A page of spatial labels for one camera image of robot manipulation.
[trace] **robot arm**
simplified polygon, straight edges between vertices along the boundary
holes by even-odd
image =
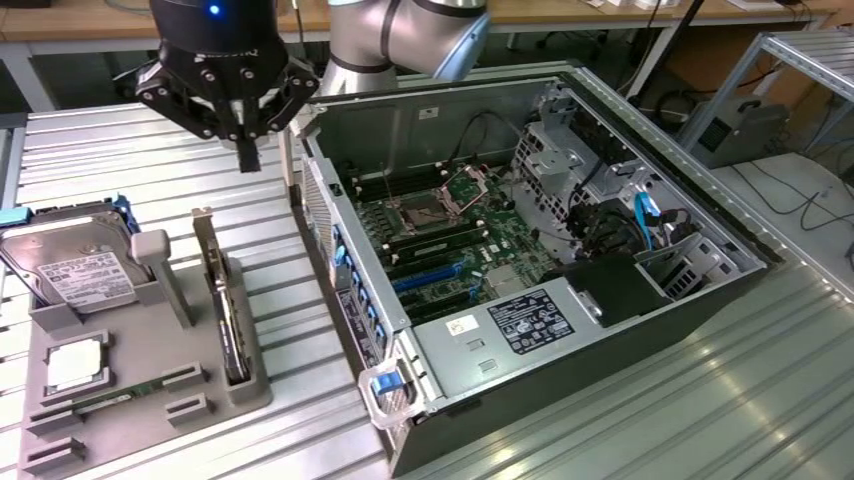
[[[256,141],[319,86],[288,58],[273,0],[150,0],[150,12],[158,62],[140,74],[138,100],[197,137],[232,142],[241,172],[260,170]]]
[[[329,6],[324,95],[393,88],[395,63],[443,80],[468,73],[485,41],[485,0]],[[150,0],[150,12],[158,62],[140,73],[138,100],[197,137],[233,145],[241,172],[260,170],[256,142],[287,127],[320,83],[288,58],[275,0]]]

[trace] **sheet metal panel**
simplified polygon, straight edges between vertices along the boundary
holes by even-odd
[[[78,478],[116,473],[208,478],[283,464],[303,472],[289,478],[385,472],[299,238],[273,144],[261,149],[263,172],[241,175],[233,152],[182,132],[168,133],[177,130],[136,105],[34,115],[17,203],[38,208],[121,192],[142,229],[169,233],[176,268],[199,262],[189,209],[213,208],[221,246],[244,266],[273,402]],[[13,276],[5,277],[2,295],[0,478],[13,478],[30,329],[28,294]]]
[[[184,478],[387,478],[381,447],[295,236],[280,169],[271,165],[260,174],[240,175],[225,150],[211,143],[160,141],[173,134],[136,140],[125,135],[117,143],[110,119],[125,129],[134,122],[158,122],[138,110],[125,106],[34,116],[25,162],[46,158],[45,153],[56,162],[25,165],[21,192],[29,192],[32,204],[48,206],[100,198],[129,185],[121,191],[134,201],[142,227],[165,228],[174,239],[178,267],[197,262],[188,209],[213,206],[220,239],[244,264],[273,402],[78,478],[176,478],[178,473]],[[50,136],[70,129],[86,141],[65,139],[62,148],[52,147],[60,141]],[[145,172],[146,165],[157,172],[166,164],[188,173],[162,180]],[[74,181],[81,174],[104,181]],[[20,282],[6,277],[0,480],[13,478],[17,458],[25,297]],[[851,306],[794,262],[686,341],[405,479],[850,478],[852,350]]]

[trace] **hard drive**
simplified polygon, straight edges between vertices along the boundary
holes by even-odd
[[[132,303],[133,286],[152,281],[130,258],[136,230],[122,197],[37,211],[0,212],[0,258],[40,306],[92,313]]]

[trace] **hard drive label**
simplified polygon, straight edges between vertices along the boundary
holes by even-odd
[[[133,284],[112,252],[40,265],[37,269],[70,307],[133,293]]]

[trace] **power supply label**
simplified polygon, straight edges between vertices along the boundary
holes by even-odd
[[[575,333],[545,290],[536,290],[487,309],[509,348],[519,355]]]

